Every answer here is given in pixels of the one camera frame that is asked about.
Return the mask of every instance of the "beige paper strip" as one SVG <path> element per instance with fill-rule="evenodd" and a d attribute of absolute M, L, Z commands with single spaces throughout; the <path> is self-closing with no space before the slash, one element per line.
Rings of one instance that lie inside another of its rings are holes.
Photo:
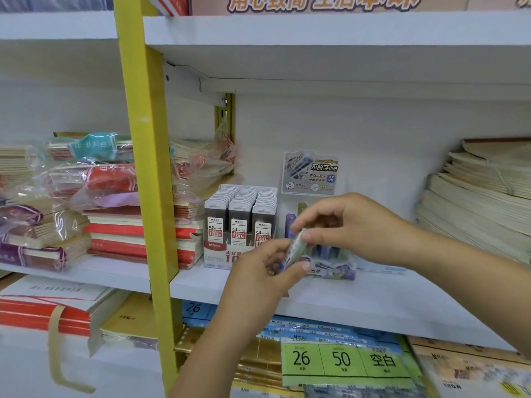
<path fill-rule="evenodd" d="M 87 384 L 77 383 L 76 381 L 69 381 L 63 376 L 61 370 L 61 344 L 59 342 L 59 319 L 65 306 L 57 305 L 50 316 L 48 323 L 48 363 L 50 366 L 50 377 L 57 384 L 64 387 L 83 392 L 85 394 L 92 394 L 96 388 Z"/>

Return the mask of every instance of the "yellow shelf frame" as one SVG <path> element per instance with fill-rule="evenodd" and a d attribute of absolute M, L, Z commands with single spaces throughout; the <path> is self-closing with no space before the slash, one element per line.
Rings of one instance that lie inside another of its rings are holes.
<path fill-rule="evenodd" d="M 175 239 L 173 184 L 168 146 L 168 124 L 163 58 L 146 46 L 144 16 L 156 16 L 148 0 L 114 0 L 114 16 L 136 163 L 140 209 L 148 255 L 149 279 L 157 321 L 158 349 L 166 395 L 184 357 L 174 348 L 183 330 L 182 302 L 172 299 L 169 283 L 179 272 Z M 215 129 L 227 118 L 234 140 L 235 95 L 226 95 L 227 107 L 215 107 Z"/>

